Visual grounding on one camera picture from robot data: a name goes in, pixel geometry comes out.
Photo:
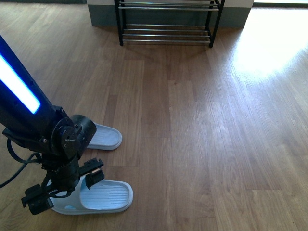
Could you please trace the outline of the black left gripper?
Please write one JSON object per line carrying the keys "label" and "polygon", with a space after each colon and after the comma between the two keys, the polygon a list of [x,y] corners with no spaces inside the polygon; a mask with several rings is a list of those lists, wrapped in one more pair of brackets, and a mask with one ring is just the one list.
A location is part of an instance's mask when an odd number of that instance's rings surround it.
{"label": "black left gripper", "polygon": [[42,184],[34,185],[25,191],[25,197],[21,199],[23,207],[28,207],[33,215],[54,208],[52,199],[71,196],[81,179],[85,180],[88,189],[103,180],[102,166],[102,160],[96,158],[79,166],[75,158],[57,170],[48,170]]}

